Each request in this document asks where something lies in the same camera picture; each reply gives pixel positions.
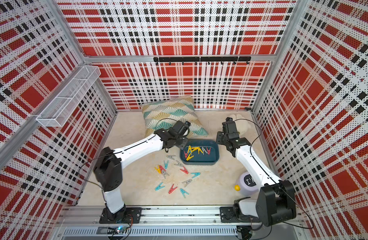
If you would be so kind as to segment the teal clothespin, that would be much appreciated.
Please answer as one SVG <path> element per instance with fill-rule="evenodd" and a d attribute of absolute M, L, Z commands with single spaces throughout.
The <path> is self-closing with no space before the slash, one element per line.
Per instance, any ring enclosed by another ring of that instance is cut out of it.
<path fill-rule="evenodd" d="M 186 198 L 186 197 L 187 197 L 187 195 L 189 195 L 189 193 L 188 193 L 186 190 L 184 190 L 184 189 L 182 189 L 182 188 L 180 188 L 179 190 L 180 190 L 180 192 L 181 192 L 181 194 L 182 194 L 182 196 L 183 196 L 184 198 Z"/>
<path fill-rule="evenodd" d="M 194 179 L 194 178 L 200 176 L 201 173 L 191 173 L 191 175 L 192 175 L 192 179 Z"/>
<path fill-rule="evenodd" d="M 163 161 L 163 163 L 164 163 L 164 168 L 167 169 L 168 168 L 169 161 L 168 160 L 167 161 Z"/>
<path fill-rule="evenodd" d="M 163 182 L 161 182 L 161 183 L 159 183 L 159 185 L 158 186 L 156 186 L 155 187 L 155 191 L 158 191 L 158 190 L 161 190 L 161 189 L 163 189 L 163 188 L 165 188 L 165 185 L 164 185 L 164 183 Z"/>

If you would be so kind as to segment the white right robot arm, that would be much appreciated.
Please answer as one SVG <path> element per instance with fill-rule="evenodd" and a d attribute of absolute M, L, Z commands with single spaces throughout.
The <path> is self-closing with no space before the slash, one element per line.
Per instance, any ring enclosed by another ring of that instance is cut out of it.
<path fill-rule="evenodd" d="M 248 171 L 259 190 L 257 199 L 243 199 L 235 203 L 237 218 L 253 216 L 270 227 L 293 220 L 297 216 L 295 189 L 289 181 L 281 180 L 258 157 L 246 138 L 241 138 L 236 121 L 226 118 L 223 130 L 218 132 L 216 142 L 225 146 Z"/>

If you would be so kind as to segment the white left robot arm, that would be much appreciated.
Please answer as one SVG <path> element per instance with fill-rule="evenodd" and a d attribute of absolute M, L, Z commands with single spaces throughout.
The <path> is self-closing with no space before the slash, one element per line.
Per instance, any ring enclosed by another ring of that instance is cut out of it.
<path fill-rule="evenodd" d="M 148 154 L 160 150 L 168 151 L 172 147 L 183 149 L 188 142 L 190 126 L 190 122 L 177 121 L 169 129 L 156 130 L 150 136 L 131 145 L 114 150 L 103 149 L 93 172 L 101 187 L 105 210 L 109 215 L 115 216 L 125 210 L 120 191 L 123 169 Z"/>

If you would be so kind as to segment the teal plastic storage box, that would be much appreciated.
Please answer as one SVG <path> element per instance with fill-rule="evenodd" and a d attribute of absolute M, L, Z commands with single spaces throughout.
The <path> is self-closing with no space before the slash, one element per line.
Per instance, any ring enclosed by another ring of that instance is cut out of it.
<path fill-rule="evenodd" d="M 212 166 L 220 159 L 219 145 L 213 140 L 190 139 L 179 156 L 186 165 Z"/>

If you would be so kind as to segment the white plush teddy bear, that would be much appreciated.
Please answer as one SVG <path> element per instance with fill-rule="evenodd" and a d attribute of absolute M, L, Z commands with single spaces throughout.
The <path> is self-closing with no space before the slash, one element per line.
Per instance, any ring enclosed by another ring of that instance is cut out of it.
<path fill-rule="evenodd" d="M 236 128 L 240 136 L 244 135 L 252 128 L 251 123 L 247 121 L 246 118 L 241 114 L 232 114 L 230 115 L 230 118 L 235 121 Z"/>

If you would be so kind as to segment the teal yellow patterned pillow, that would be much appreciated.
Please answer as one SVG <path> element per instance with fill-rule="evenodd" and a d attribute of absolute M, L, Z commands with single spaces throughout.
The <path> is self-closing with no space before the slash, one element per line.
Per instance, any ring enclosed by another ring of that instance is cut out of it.
<path fill-rule="evenodd" d="M 190 95 L 148 103 L 141 106 L 145 135 L 149 136 L 159 129 L 169 129 L 177 121 L 189 122 L 190 132 L 188 138 L 200 138 L 209 135 L 195 113 L 194 99 Z"/>

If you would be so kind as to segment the green circuit board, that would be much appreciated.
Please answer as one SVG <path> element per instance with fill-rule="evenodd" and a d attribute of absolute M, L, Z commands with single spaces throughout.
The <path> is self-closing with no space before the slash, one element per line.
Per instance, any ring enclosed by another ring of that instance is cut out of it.
<path fill-rule="evenodd" d="M 123 226 L 119 227 L 108 227 L 107 228 L 107 234 L 108 235 L 122 235 L 127 231 L 127 228 Z"/>

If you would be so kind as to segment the black wall hook rail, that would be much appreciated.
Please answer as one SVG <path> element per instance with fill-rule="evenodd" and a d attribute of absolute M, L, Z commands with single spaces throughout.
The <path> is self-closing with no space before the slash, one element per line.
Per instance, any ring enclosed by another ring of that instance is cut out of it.
<path fill-rule="evenodd" d="M 250 62 L 252 57 L 154 57 L 155 63 L 196 63 L 196 62 Z"/>

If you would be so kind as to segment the metal base rail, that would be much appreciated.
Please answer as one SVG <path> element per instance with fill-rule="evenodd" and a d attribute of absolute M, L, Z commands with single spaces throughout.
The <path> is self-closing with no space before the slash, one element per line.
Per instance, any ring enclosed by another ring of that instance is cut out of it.
<path fill-rule="evenodd" d="M 122 220 L 109 223 L 102 207 L 68 207 L 57 223 L 57 239 L 98 237 L 129 240 L 136 237 L 231 237 L 241 240 L 269 238 L 272 227 L 258 218 L 238 219 L 231 206 L 130 206 Z M 108 227 L 123 226 L 122 235 L 108 235 Z"/>

